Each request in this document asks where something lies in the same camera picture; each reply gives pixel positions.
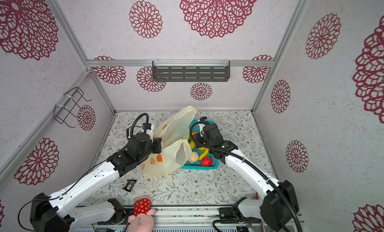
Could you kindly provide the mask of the yellow banana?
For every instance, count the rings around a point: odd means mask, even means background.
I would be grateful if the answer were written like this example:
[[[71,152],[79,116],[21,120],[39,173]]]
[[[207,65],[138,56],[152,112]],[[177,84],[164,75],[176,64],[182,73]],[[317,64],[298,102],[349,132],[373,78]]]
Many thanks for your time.
[[[202,154],[199,157],[200,161],[209,154],[208,148],[201,147],[201,148],[199,148],[199,151],[202,151]]]

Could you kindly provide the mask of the red strawberry fruit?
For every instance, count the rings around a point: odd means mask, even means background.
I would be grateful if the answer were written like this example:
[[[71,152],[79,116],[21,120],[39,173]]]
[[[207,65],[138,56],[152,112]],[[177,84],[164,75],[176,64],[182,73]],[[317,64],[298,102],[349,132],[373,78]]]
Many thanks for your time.
[[[201,160],[201,166],[203,167],[211,167],[213,164],[213,160],[209,157],[204,157]]]

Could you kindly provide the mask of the pale peach fruit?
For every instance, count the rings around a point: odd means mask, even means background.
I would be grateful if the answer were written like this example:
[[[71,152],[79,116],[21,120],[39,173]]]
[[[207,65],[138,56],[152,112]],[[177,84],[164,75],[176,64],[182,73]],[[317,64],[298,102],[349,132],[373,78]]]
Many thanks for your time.
[[[193,152],[191,157],[188,159],[188,161],[192,164],[194,164],[195,162],[197,162],[198,160],[200,159],[200,155],[198,154],[198,152]]]

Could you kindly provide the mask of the cream plastic bag orange print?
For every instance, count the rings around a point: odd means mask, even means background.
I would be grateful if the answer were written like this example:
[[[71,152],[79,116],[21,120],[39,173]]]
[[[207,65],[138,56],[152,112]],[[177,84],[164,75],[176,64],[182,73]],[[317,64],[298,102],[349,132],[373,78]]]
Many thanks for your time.
[[[168,175],[184,166],[193,151],[188,138],[190,124],[197,109],[188,106],[163,121],[154,131],[154,138],[162,139],[161,152],[151,154],[144,161],[142,174],[146,178]]]

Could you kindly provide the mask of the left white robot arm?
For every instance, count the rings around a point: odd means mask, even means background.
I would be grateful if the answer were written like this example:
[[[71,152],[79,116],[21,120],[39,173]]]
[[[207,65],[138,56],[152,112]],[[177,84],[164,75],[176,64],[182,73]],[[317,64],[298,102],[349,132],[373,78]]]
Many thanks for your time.
[[[159,154],[161,142],[162,138],[152,138],[144,132],[137,133],[130,137],[124,148],[75,183],[49,196],[41,193],[34,197],[30,214],[34,231],[69,232],[97,222],[122,223],[126,211],[117,199],[80,209],[77,209],[77,205],[99,188],[135,169],[149,155]]]

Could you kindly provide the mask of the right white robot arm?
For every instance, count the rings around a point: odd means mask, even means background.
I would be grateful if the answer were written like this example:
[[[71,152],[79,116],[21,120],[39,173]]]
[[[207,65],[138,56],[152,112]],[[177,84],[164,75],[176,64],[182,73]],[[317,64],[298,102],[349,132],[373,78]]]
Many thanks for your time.
[[[198,148],[209,149],[216,159],[239,173],[257,192],[257,199],[242,198],[232,207],[234,215],[223,215],[217,223],[245,223],[263,221],[272,231],[288,231],[286,227],[293,220],[297,231],[303,227],[298,212],[299,203],[294,186],[287,180],[281,182],[251,162],[244,153],[229,140],[224,140],[216,124],[198,121],[191,126],[200,127],[200,132],[190,132],[192,141]]]

